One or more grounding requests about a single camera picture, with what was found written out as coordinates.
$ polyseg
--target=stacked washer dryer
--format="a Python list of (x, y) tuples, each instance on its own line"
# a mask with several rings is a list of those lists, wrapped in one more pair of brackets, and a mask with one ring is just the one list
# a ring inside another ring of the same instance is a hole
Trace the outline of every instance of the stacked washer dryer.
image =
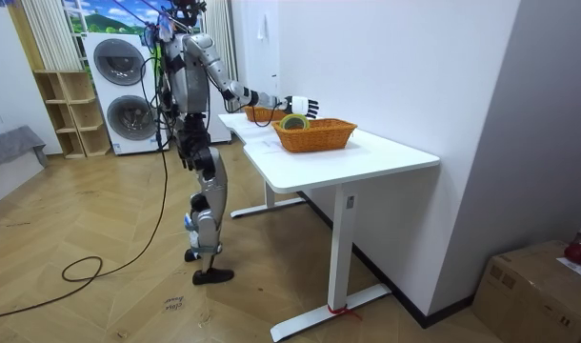
[(155, 95), (155, 81), (152, 62), (144, 64), (150, 53), (142, 46), (140, 36), (86, 33), (83, 44), (114, 152), (157, 150), (158, 128), (162, 143), (168, 140), (168, 134), (164, 125), (155, 122), (156, 110), (145, 101), (143, 85), (151, 100)]

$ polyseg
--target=wooden floor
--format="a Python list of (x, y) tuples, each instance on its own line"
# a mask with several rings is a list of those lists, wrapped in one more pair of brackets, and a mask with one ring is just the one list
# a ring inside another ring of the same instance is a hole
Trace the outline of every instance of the wooden floor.
[[(229, 174), (227, 213), (263, 204), (263, 181), (241, 143), (219, 146)], [(0, 342), (271, 342), (270, 328), (327, 301), (331, 231), (307, 205), (231, 220), (216, 267), (228, 283), (194, 287), (185, 263), (183, 215), (197, 191), (175, 151), (164, 218), (149, 250), (128, 268), (47, 307), (0, 318)], [(104, 270), (145, 246), (161, 206), (157, 153), (87, 160), (54, 158), (0, 202), (0, 313), (77, 287), (60, 278), (72, 261), (97, 254)], [(71, 270), (91, 275), (96, 263)], [(350, 291), (377, 282), (353, 257)], [(422, 330), (392, 297), (335, 318), (289, 342), (499, 342), (464, 310)]]

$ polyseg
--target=wicker basket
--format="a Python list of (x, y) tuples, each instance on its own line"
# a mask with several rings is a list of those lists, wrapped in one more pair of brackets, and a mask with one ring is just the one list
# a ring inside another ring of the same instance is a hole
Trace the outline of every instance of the wicker basket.
[(282, 146), (290, 152), (327, 151), (344, 149), (357, 125), (339, 119), (316, 119), (305, 130), (284, 130), (271, 123)]
[(259, 107), (245, 107), (244, 112), (246, 113), (246, 117), (249, 118), (251, 122), (267, 122), (270, 121), (278, 121), (282, 120), (287, 114), (284, 113), (282, 110), (275, 110), (273, 111), (273, 117), (271, 117), (271, 110), (266, 108), (259, 108)]

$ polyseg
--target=curtain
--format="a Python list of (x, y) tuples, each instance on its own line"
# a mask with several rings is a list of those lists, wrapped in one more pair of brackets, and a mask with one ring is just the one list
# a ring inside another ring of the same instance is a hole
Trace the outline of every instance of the curtain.
[(45, 69), (48, 71), (82, 70), (62, 2), (59, 0), (22, 0), (22, 3)]
[[(216, 50), (227, 66), (230, 79), (237, 80), (229, 0), (209, 0), (208, 10), (203, 15), (204, 32), (214, 40)], [(233, 107), (234, 104), (228, 102), (228, 106)]]

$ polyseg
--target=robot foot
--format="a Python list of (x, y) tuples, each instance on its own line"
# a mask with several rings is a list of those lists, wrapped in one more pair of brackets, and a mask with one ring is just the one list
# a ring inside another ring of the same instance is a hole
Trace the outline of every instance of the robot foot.
[(209, 283), (221, 283), (233, 279), (234, 273), (231, 270), (208, 269), (207, 272), (197, 271), (193, 275), (193, 285), (199, 286)]
[(195, 257), (195, 254), (191, 251), (191, 249), (189, 249), (185, 252), (185, 262), (193, 262), (193, 261), (198, 260), (200, 258), (202, 258), (202, 256), (197, 255), (197, 257)]

